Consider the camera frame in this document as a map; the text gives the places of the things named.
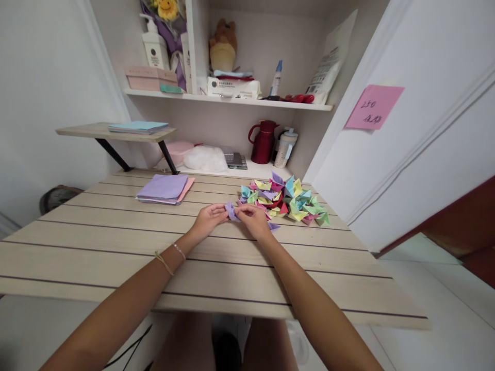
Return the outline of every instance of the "hand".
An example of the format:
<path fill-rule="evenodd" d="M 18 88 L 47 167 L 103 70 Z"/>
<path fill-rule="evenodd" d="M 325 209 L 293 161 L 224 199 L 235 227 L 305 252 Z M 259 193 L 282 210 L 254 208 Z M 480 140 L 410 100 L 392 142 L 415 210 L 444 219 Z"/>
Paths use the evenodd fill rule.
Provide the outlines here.
<path fill-rule="evenodd" d="M 217 225 L 227 220 L 228 211 L 225 210 L 225 205 L 213 204 L 200 210 L 189 232 L 199 239 L 199 243 L 207 238 Z"/>
<path fill-rule="evenodd" d="M 236 208 L 234 212 L 258 241 L 272 235 L 264 210 L 254 205 L 244 204 Z"/>

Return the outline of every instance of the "silver bracelet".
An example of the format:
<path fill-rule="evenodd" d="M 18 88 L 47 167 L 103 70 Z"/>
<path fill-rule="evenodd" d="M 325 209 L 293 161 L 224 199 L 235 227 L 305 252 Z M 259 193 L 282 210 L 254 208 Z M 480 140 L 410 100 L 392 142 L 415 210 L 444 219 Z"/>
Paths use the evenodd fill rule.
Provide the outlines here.
<path fill-rule="evenodd" d="M 184 255 L 184 253 L 182 252 L 181 249 L 179 249 L 179 247 L 174 243 L 174 246 L 175 248 L 177 249 L 177 251 L 182 255 L 182 257 L 184 258 L 184 260 L 186 259 L 186 256 Z"/>

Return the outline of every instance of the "wooden desk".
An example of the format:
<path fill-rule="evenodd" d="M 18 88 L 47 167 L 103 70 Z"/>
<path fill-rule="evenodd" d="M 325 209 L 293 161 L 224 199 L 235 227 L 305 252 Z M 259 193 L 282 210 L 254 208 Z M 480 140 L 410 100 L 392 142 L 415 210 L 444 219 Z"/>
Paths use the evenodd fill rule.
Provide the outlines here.
<path fill-rule="evenodd" d="M 0 293 L 101 301 L 185 233 L 200 208 L 237 200 L 251 181 L 193 175 L 180 206 L 138 202 L 134 197 L 154 174 L 111 175 L 1 241 Z M 329 226 L 276 217 L 281 227 L 274 235 L 352 322 L 428 328 L 425 313 L 326 207 Z M 156 309 L 294 318 L 275 270 L 234 222 L 193 250 Z"/>

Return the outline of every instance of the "red thermos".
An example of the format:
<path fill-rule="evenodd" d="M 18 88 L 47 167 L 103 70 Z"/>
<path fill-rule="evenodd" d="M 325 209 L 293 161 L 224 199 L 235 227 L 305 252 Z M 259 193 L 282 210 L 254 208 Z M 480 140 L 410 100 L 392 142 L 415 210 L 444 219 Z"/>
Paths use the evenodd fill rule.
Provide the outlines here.
<path fill-rule="evenodd" d="M 259 164 L 267 164 L 270 162 L 272 155 L 273 144 L 275 143 L 275 128 L 279 126 L 276 122 L 270 120 L 261 120 L 258 125 L 254 125 L 247 138 L 253 144 L 253 153 L 251 161 Z M 259 133 L 256 134 L 254 142 L 251 140 L 251 134 L 255 127 L 259 127 Z"/>

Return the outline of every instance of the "floor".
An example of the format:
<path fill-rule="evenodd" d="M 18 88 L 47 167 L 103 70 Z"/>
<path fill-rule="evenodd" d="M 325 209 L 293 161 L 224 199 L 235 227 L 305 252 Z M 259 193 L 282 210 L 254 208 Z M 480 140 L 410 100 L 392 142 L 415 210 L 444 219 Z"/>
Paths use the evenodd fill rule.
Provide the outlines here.
<path fill-rule="evenodd" d="M 396 281 L 425 307 L 431 331 L 356 326 L 385 371 L 495 369 L 495 290 L 464 269 L 455 258 L 417 235 L 380 259 Z M 96 303 L 4 296 L 0 299 L 0 371 L 38 369 L 58 345 L 96 307 Z M 128 371 L 141 371 L 161 345 L 171 314 L 151 313 L 123 349 L 153 324 Z M 249 330 L 245 317 L 215 316 L 214 326 L 231 331 L 241 347 Z M 325 370 L 299 323 L 289 323 L 302 371 Z M 122 370 L 128 356 L 107 368 Z"/>

